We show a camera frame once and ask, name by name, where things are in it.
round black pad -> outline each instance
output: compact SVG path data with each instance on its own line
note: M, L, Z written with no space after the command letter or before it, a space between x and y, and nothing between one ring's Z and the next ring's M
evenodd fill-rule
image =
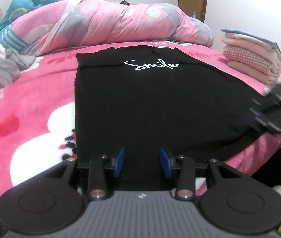
M281 223L281 196L256 181L227 179L200 200L204 216L219 228L237 234L261 234Z
M22 196L19 206L31 213L41 213L51 209L56 204L56 196L44 191L34 191Z
M73 223L83 211L83 198L71 187L75 162L64 161L8 190L0 197L5 230L48 234Z

folded t-shirt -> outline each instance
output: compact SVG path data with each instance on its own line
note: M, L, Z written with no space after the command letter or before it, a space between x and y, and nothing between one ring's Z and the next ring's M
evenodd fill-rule
M124 147L117 189L171 188L160 147L198 162L227 160L262 134L249 127L251 99L262 96L176 48L108 48L77 59L78 162Z

pink blanket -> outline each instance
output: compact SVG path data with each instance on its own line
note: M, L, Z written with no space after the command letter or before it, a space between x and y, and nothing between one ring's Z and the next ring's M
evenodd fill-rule
M17 18L0 31L0 44L22 55L115 42L174 39L211 46L210 28L168 3L124 5L64 0Z
M63 51L43 57L0 90L0 196L9 188L59 163L71 153L64 139L74 128L74 79L76 53L92 53L108 47L136 45L179 48L215 66L264 94L265 85L226 65L224 56L211 48L169 41L106 44ZM227 163L251 175L281 147L281 134L262 135Z

checkered cloth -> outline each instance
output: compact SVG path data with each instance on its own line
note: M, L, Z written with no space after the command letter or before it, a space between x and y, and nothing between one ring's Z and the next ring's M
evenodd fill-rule
M244 63L267 75L281 72L281 67L279 69L274 69L273 64L271 62L257 55L256 53L241 47L227 45L223 49L223 54L229 61L237 61Z

white cursive text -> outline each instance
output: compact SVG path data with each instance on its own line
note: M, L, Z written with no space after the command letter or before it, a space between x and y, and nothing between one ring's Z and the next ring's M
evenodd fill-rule
M134 64L129 63L129 62L135 62L135 60L126 61L126 62L124 62L124 63L127 64L127 65L130 65L130 66L136 67L135 70L137 70L137 71L138 71L138 70L143 70L143 69L146 69L146 68L147 68L147 69L150 69L151 67L152 67L152 68L155 68L155 67L164 67L164 68L173 69L173 68L176 68L176 67L179 66L178 63L175 63L175 64L173 64L173 63L166 64L166 63L164 62L164 60L162 60L162 59L158 59L157 64L147 64L147 63L144 63L144 65L134 65Z

